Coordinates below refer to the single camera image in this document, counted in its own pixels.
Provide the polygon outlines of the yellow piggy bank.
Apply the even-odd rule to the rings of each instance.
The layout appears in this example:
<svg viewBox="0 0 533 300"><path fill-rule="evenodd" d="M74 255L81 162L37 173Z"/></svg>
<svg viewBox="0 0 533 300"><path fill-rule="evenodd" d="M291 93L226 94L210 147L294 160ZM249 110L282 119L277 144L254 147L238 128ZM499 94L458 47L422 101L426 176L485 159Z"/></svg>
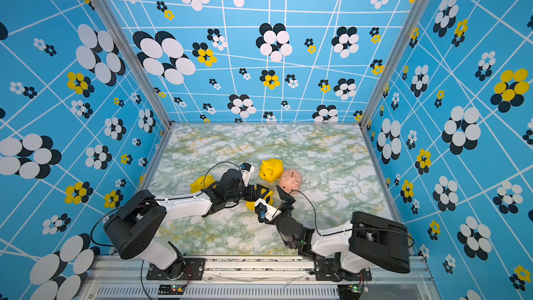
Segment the yellow piggy bank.
<svg viewBox="0 0 533 300"><path fill-rule="evenodd" d="M280 179L283 172L283 161L281 161L280 159L272 158L267 161L262 161L259 170L259 175L262 180L269 183L274 183Z"/></svg>
<svg viewBox="0 0 533 300"><path fill-rule="evenodd" d="M194 183L190 185L191 187L190 193L194 194L194 193L200 192L203 189L207 189L214 182L215 182L215 179L210 174L201 176L197 180L195 180Z"/></svg>
<svg viewBox="0 0 533 300"><path fill-rule="evenodd" d="M262 189L260 193L260 198L265 200L268 205L273 205L273 191L269 189ZM247 202L247 208L250 211L255 210L255 201Z"/></svg>

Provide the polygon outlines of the yellow piggy bank back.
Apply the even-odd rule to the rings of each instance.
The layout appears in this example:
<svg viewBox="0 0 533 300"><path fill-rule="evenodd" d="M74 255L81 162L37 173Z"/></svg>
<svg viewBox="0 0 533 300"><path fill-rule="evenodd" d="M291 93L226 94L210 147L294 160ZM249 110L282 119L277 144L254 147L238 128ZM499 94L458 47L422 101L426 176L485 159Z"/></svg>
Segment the yellow piggy bank back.
<svg viewBox="0 0 533 300"><path fill-rule="evenodd" d="M274 183L280 179L283 172L283 161L281 161L280 159L272 158L267 161L262 161L259 170L259 175L262 180L269 183Z"/></svg>

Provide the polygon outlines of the yellow piggy bank front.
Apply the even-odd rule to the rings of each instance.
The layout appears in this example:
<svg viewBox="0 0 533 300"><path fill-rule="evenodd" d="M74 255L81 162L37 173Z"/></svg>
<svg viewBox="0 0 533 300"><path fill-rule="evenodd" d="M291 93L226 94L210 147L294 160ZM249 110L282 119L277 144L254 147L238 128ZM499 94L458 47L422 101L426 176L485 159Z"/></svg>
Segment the yellow piggy bank front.
<svg viewBox="0 0 533 300"><path fill-rule="evenodd" d="M190 193L194 194L194 193L200 192L203 189L207 189L214 182L215 182L215 179L210 174L201 176L197 180L195 180L194 183L190 185L191 187Z"/></svg>

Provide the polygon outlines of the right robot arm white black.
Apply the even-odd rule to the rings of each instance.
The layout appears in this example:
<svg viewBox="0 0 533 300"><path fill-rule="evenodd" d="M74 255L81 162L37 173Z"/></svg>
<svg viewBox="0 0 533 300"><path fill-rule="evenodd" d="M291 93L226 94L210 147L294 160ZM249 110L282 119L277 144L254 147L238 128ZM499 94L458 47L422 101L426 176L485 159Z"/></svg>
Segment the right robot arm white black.
<svg viewBox="0 0 533 300"><path fill-rule="evenodd" d="M282 203L258 213L276 226L284 245L314 262L334 255L337 279L378 266L399 274L410 273L408 228L401 223L356 211L351 221L328 230L305 227L291 215L295 199L276 187Z"/></svg>

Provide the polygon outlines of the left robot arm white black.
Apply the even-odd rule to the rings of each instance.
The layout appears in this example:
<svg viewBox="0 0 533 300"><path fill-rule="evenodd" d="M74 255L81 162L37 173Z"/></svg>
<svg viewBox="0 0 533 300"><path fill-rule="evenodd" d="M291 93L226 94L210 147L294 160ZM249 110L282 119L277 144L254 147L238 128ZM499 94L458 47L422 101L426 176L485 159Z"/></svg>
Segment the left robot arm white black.
<svg viewBox="0 0 533 300"><path fill-rule="evenodd" d="M104 224L105 234L124 260L140 258L162 272L163 279L187 278L191 270L177 247L156 236L159 228L175 219L207 217L240 201L255 202L270 193L268 187L248 183L242 171L229 169L194 194L158 198L148 190L136 193Z"/></svg>

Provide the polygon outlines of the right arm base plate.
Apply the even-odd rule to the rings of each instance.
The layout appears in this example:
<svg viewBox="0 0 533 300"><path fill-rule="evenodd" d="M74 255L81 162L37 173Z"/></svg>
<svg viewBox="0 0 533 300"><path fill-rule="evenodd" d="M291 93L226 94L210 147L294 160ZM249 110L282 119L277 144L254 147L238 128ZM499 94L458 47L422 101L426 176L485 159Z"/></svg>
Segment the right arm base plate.
<svg viewBox="0 0 533 300"><path fill-rule="evenodd" d="M369 268L360 272L349 272L341 268L340 261L336 258L318 258L314 263L313 269L309 272L315 276L318 281L353 281L356 283L362 281L371 281L373 279Z"/></svg>

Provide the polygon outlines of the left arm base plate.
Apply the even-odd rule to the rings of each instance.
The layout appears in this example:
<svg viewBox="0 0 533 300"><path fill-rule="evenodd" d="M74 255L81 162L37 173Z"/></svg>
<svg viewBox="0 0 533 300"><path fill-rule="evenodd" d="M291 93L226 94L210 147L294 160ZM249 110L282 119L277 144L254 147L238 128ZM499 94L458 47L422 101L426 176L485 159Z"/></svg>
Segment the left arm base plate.
<svg viewBox="0 0 533 300"><path fill-rule="evenodd" d="M147 272L149 281L200 281L205 271L205 258L181 258L167 269L150 264Z"/></svg>

